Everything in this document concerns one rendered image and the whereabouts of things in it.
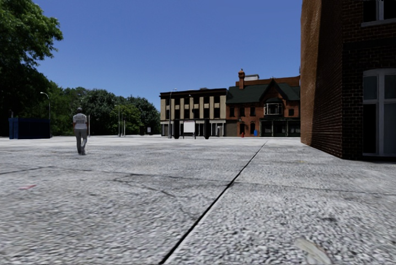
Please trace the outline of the red brick building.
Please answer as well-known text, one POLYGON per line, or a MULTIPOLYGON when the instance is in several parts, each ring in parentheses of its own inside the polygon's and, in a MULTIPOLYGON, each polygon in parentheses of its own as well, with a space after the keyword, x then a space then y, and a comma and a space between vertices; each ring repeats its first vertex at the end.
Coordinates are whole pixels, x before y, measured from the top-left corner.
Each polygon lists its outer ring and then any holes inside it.
POLYGON ((302 0, 301 141, 396 161, 396 0, 302 0))

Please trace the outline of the blue booth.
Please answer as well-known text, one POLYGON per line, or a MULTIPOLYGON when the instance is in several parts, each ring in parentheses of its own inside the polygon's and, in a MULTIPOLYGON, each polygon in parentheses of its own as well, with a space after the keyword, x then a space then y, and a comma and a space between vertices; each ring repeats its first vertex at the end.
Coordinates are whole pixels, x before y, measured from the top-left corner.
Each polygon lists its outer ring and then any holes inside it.
POLYGON ((9 118, 10 139, 49 139, 50 120, 33 118, 9 118))

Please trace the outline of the black bus shelter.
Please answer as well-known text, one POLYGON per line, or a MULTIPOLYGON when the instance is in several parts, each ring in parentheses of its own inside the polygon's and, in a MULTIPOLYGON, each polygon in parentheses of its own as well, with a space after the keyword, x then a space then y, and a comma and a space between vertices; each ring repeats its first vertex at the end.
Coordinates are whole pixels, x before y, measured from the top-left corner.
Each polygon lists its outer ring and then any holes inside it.
POLYGON ((211 135, 211 125, 209 119, 193 119, 173 121, 172 136, 178 139, 180 136, 192 135, 194 137, 203 136, 208 139, 211 135))

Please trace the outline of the person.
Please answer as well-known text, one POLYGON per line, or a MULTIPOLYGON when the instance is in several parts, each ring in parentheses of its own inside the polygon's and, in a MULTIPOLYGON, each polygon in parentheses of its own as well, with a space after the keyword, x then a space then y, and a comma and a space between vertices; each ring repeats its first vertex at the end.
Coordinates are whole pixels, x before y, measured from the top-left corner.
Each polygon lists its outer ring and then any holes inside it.
POLYGON ((82 113, 82 108, 77 108, 76 112, 73 116, 73 130, 77 141, 77 152, 79 155, 85 155, 85 146, 88 137, 88 120, 87 116, 82 113))

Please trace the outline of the trees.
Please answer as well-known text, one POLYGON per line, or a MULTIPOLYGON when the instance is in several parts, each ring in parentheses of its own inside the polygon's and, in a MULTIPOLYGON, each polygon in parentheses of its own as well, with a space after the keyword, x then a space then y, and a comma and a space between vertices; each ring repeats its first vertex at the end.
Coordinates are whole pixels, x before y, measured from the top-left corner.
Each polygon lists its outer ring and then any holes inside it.
POLYGON ((147 99, 122 97, 104 89, 62 88, 38 71, 62 40, 60 24, 47 17, 33 0, 0 0, 0 136, 9 134, 9 118, 49 119, 50 136, 73 135, 72 117, 82 107, 92 122, 92 134, 159 134, 160 113, 147 99))

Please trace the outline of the tan and dark building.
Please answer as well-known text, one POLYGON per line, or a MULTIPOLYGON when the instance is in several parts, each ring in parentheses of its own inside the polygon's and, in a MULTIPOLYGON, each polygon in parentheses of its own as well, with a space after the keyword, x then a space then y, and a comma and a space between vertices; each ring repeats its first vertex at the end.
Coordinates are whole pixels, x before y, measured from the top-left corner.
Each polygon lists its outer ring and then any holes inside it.
MULTIPOLYGON (((162 136, 168 136, 169 95, 170 92, 162 92, 159 95, 162 136)), ((210 136, 226 136, 226 100, 227 89, 225 88, 174 91, 172 93, 172 131, 175 119, 209 119, 210 136)))

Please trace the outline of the red brick house, green roof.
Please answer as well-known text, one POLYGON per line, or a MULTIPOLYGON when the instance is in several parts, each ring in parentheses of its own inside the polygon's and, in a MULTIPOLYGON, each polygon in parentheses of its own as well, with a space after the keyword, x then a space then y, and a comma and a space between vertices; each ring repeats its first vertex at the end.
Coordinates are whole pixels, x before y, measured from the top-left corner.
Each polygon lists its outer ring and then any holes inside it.
POLYGON ((238 72, 239 80, 227 90, 228 137, 299 137, 301 135, 300 76, 271 77, 238 72))

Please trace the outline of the grey street lamp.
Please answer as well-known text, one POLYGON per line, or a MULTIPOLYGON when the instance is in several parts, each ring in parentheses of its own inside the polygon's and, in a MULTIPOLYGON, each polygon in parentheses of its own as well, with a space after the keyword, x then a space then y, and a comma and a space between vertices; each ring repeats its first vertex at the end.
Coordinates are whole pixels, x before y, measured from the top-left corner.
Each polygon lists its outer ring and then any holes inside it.
POLYGON ((50 99, 50 96, 47 93, 45 93, 45 92, 40 92, 40 94, 45 95, 47 97, 48 101, 49 101, 48 102, 49 121, 51 121, 51 99, 50 99))
POLYGON ((177 91, 177 88, 173 88, 169 95, 169 123, 168 123, 168 138, 172 138, 172 93, 177 91))
POLYGON ((120 106, 118 104, 115 104, 114 107, 117 107, 117 112, 118 112, 118 116, 117 116, 117 135, 118 137, 121 136, 121 132, 120 132, 120 106))

